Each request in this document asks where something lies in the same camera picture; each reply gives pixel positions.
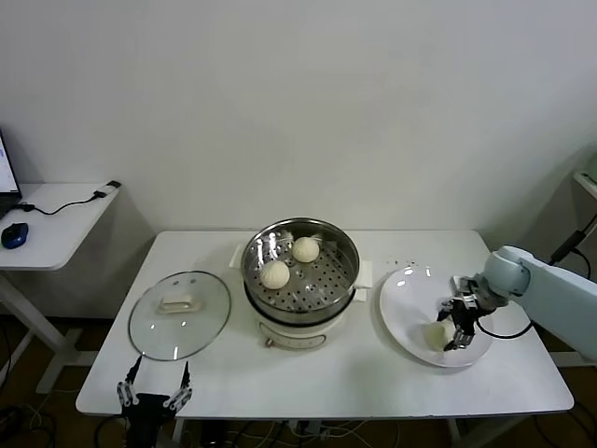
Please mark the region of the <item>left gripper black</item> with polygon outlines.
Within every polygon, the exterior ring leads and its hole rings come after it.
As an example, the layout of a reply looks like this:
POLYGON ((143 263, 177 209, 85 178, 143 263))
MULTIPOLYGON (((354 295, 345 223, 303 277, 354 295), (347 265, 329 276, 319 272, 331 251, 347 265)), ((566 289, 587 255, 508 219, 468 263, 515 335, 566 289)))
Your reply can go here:
POLYGON ((173 418, 172 412, 179 412, 190 401, 189 363, 186 362, 181 384, 170 397, 142 393, 137 396, 134 381, 142 357, 130 367, 123 382, 117 384, 117 394, 122 406, 121 415, 129 423, 126 431, 126 446, 131 448, 154 448, 157 446, 161 427, 173 418))

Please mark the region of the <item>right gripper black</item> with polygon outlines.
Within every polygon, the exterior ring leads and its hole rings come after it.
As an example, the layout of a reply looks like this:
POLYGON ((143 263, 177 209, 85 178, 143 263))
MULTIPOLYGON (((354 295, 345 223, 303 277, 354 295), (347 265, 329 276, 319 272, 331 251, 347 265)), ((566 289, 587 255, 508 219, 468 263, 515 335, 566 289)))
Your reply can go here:
POLYGON ((507 305, 507 299, 493 292, 485 283, 456 283, 453 297, 441 303, 437 322, 450 319, 456 330, 444 345, 443 351, 466 349, 475 336, 474 326, 484 334, 492 334, 480 319, 507 305))

